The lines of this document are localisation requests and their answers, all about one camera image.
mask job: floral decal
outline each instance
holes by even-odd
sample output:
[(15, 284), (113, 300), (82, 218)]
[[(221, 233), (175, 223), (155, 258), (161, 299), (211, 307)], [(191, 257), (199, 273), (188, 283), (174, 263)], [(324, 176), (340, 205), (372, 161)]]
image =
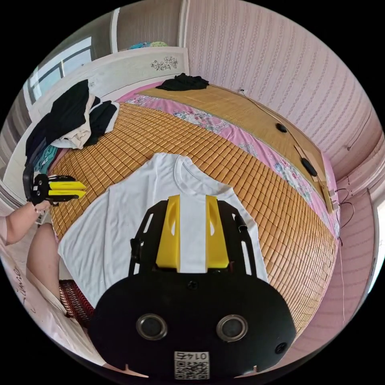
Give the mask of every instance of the floral decal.
[(163, 61), (154, 60), (151, 67), (157, 71), (164, 71), (166, 69), (178, 68), (178, 61), (173, 56), (166, 56)]
[(204, 111), (174, 111), (173, 115), (208, 131), (214, 132), (215, 134), (220, 134), (224, 128), (228, 127), (228, 124), (225, 121), (219, 120), (219, 123), (215, 123), (213, 121), (213, 116)]
[(336, 237), (339, 237), (340, 236), (340, 225), (338, 224), (337, 221), (335, 221), (333, 223), (334, 225), (334, 234), (336, 235)]
[(281, 158), (279, 163), (275, 163), (274, 168), (281, 178), (293, 187), (307, 203), (312, 201), (311, 192), (295, 167), (285, 159)]
[(144, 107), (146, 104), (151, 103), (151, 98), (145, 95), (136, 95), (134, 98), (128, 99), (124, 103), (136, 104)]
[(248, 152), (250, 155), (258, 157), (257, 151), (255, 150), (252, 143), (240, 143), (238, 145), (243, 151)]

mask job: black cable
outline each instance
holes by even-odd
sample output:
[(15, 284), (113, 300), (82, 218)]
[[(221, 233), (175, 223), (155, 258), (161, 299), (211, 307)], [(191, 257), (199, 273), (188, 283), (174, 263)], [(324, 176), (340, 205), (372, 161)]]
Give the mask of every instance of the black cable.
[[(337, 210), (336, 210), (336, 218), (337, 218), (337, 222), (338, 222), (338, 227), (340, 227), (340, 220), (338, 219), (338, 212), (337, 212)], [(340, 236), (338, 236), (338, 240), (341, 242), (341, 247), (342, 247), (344, 244), (342, 243), (342, 239), (341, 239)]]
[(352, 218), (353, 218), (353, 215), (354, 215), (354, 205), (351, 203), (351, 202), (342, 202), (341, 204), (340, 204), (340, 207), (342, 206), (342, 205), (346, 205), (346, 204), (349, 204), (349, 205), (351, 205), (352, 206), (352, 208), (353, 208), (353, 212), (352, 212), (352, 215), (351, 215), (351, 217), (349, 218), (349, 220), (340, 228), (340, 231), (352, 220)]
[(365, 124), (362, 126), (360, 133), (358, 134), (358, 136), (356, 137), (356, 139), (354, 140), (354, 142), (353, 142), (350, 146), (348, 146), (348, 147), (346, 148), (348, 151), (350, 151), (350, 149), (353, 147), (354, 143), (358, 140), (358, 138), (359, 138), (360, 135), (362, 134), (362, 131), (364, 130), (364, 128), (365, 128), (365, 126), (366, 126), (366, 123), (367, 123), (367, 122), (369, 121), (369, 119), (370, 119), (370, 115), (372, 114), (372, 109), (373, 109), (373, 106), (370, 107), (369, 116), (368, 116), (368, 118), (366, 119)]
[(338, 188), (338, 189), (336, 190), (336, 193), (339, 192), (339, 191), (341, 191), (341, 190), (345, 190), (345, 191), (348, 193), (347, 196), (346, 196), (346, 197), (343, 199), (343, 201), (342, 201), (342, 203), (344, 203), (344, 202), (347, 200), (347, 198), (348, 198), (350, 192), (349, 192), (349, 190), (348, 190), (347, 188)]

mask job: human hand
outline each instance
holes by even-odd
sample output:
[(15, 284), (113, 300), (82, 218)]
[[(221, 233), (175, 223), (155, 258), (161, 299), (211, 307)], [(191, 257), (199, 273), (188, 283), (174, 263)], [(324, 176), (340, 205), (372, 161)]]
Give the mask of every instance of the human hand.
[(46, 211), (49, 209), (50, 206), (51, 206), (51, 203), (49, 203), (49, 201), (43, 201), (41, 203), (38, 203), (35, 206), (35, 211), (38, 211), (38, 212)]

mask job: striped fabric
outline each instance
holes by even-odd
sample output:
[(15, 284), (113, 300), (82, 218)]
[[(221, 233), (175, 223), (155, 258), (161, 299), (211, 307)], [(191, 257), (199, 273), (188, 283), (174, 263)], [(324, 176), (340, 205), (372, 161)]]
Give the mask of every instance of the striped fabric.
[(67, 317), (75, 318), (80, 326), (88, 329), (94, 308), (78, 288), (74, 280), (60, 280), (60, 300)]

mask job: sticker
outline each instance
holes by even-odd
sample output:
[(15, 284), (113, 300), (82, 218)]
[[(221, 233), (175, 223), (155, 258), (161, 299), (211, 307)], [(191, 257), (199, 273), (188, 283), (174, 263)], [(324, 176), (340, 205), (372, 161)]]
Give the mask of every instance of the sticker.
[(210, 357), (208, 352), (174, 352), (175, 379), (208, 380)]

